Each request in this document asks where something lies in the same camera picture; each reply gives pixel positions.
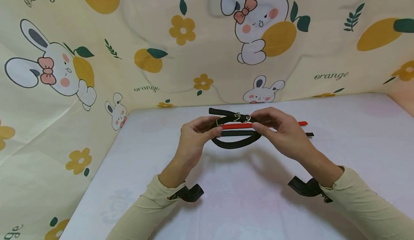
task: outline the white surface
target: white surface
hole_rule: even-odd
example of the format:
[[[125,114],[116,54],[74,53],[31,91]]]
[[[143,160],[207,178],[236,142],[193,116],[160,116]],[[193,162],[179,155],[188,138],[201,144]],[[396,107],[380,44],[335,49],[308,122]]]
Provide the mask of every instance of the white surface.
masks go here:
[[[315,133],[311,141],[320,151],[356,170],[374,191],[414,218],[414,119],[394,101],[361,94],[215,108],[251,113],[267,106],[307,121],[304,130]],[[60,240],[104,240],[173,157],[182,124],[208,115],[208,108],[132,112]],[[154,239],[364,239],[321,197],[302,197],[290,189],[294,175],[310,179],[264,137],[232,150],[208,142],[187,180],[190,187],[199,183],[205,194],[194,204],[180,201]]]

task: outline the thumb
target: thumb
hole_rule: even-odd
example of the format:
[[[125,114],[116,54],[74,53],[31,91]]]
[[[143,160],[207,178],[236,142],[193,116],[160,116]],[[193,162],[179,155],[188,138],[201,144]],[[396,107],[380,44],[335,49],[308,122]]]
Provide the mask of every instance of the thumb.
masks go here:
[[[221,132],[223,131],[223,128],[221,126],[217,126],[216,128],[212,128],[207,132],[204,132],[203,135],[203,143],[205,144],[207,141],[209,141],[212,138],[220,137]]]
[[[264,126],[261,123],[253,123],[252,125],[253,129],[257,132],[259,132],[261,135],[267,137],[267,139],[271,139],[275,136],[275,132],[271,129],[267,128],[267,126]]]

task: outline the metal buckle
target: metal buckle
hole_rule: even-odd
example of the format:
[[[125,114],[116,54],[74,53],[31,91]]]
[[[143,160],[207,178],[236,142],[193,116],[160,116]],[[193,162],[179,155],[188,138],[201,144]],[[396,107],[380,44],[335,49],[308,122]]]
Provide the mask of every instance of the metal buckle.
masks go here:
[[[220,119],[221,119],[221,118],[219,118],[219,119],[217,119],[217,120],[216,120],[216,124],[217,124],[217,126],[221,126],[221,125],[223,125],[223,124],[224,124],[224,123],[223,123],[223,124],[219,124],[219,123],[218,123],[218,121],[219,121]]]
[[[240,120],[240,117],[242,117],[239,112],[235,113],[234,116],[237,117],[237,119],[235,119],[233,122]]]
[[[242,123],[246,123],[246,122],[250,121],[250,119],[252,118],[250,115],[246,115],[246,116],[248,117],[248,119],[245,122],[242,122]]]

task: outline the fabric backdrop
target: fabric backdrop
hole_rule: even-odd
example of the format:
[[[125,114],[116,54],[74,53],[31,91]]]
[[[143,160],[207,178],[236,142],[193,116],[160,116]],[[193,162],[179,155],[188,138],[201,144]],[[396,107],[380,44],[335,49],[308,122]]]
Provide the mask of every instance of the fabric backdrop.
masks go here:
[[[56,240],[132,109],[382,92],[414,0],[0,0],[0,235]]]

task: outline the beige sleeve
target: beige sleeve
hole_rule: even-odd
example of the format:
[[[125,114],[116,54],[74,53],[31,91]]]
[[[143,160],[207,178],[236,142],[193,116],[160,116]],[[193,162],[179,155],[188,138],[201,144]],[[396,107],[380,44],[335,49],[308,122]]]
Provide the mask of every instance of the beige sleeve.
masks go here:
[[[354,170],[344,167],[332,188],[321,189],[369,240],[414,239],[414,220],[374,193]]]
[[[119,219],[106,240],[147,240],[179,200],[167,198],[183,186],[184,183],[174,189],[166,188],[155,175],[147,191]]]

